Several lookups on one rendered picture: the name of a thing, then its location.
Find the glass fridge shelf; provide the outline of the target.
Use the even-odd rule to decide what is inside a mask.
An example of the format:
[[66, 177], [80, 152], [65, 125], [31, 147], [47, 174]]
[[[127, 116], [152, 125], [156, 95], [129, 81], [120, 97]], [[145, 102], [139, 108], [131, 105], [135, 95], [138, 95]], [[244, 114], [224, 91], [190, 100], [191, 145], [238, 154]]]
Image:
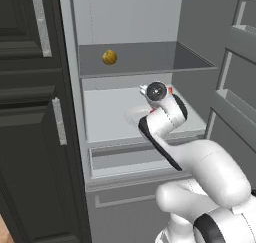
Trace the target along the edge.
[[[102, 60], [103, 53], [109, 49], [117, 54], [113, 65]], [[213, 63], [178, 41], [80, 45], [78, 61], [83, 78], [215, 68]]]

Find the white fridge shelf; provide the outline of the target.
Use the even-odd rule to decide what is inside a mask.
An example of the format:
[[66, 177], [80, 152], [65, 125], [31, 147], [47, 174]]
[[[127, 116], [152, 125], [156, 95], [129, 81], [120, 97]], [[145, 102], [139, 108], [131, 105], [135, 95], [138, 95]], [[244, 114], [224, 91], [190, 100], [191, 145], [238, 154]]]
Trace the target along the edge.
[[151, 107], [138, 87], [85, 91], [84, 108], [92, 146], [144, 142], [137, 123]]

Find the grey fridge drawer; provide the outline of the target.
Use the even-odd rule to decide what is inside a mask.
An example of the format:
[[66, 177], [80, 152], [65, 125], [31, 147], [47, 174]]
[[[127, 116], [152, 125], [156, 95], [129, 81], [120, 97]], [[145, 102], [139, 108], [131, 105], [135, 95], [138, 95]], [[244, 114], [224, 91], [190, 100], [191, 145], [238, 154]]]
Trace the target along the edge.
[[176, 173], [169, 162], [152, 146], [121, 145], [89, 150], [94, 178], [123, 176], [144, 172]]

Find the grey fridge door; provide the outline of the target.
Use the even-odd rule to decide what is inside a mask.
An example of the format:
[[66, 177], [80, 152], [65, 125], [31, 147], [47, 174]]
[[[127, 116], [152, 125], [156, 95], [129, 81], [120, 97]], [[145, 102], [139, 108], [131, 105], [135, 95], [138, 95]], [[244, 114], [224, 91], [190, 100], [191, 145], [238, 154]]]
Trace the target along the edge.
[[[256, 0], [238, 0], [232, 25], [250, 25], [256, 28]], [[225, 47], [217, 90], [228, 89], [256, 110], [256, 63]], [[240, 165], [256, 191], [256, 152], [240, 138], [212, 109], [207, 139], [223, 146]]]

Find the grey fridge door bin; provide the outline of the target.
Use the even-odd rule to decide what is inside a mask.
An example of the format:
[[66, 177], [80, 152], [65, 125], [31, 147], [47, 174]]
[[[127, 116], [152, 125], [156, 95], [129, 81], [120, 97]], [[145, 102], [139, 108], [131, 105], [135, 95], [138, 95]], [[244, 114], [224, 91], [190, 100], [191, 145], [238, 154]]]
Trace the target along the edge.
[[256, 110], [231, 90], [217, 90], [213, 111], [256, 152]]
[[233, 25], [227, 48], [256, 63], [256, 28], [250, 25]]

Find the yellow round fruit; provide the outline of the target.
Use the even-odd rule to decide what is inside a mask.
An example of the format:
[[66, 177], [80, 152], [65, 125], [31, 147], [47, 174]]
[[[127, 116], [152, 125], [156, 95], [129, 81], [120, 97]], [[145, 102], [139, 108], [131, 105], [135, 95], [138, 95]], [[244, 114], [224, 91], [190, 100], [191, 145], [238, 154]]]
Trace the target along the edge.
[[102, 55], [102, 60], [107, 65], [113, 65], [117, 61], [117, 54], [111, 49], [106, 50]]

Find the grey freezer drawer front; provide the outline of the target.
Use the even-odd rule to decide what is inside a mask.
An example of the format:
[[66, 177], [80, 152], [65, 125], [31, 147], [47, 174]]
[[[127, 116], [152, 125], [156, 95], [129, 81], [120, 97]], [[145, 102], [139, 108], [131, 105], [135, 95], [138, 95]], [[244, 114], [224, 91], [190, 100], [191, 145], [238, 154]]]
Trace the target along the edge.
[[170, 215], [158, 207], [156, 200], [95, 207], [95, 196], [101, 202], [155, 195], [158, 186], [177, 178], [115, 178], [86, 185], [86, 198], [92, 243], [154, 243], [167, 225]]

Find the dark tall cupboard door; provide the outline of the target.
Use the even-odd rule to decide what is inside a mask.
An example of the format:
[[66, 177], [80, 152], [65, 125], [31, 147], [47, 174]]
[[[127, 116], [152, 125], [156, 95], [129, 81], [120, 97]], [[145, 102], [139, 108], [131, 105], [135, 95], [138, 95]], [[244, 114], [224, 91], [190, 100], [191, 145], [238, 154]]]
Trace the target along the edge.
[[91, 243], [78, 164], [63, 73], [0, 76], [0, 214], [15, 243]]

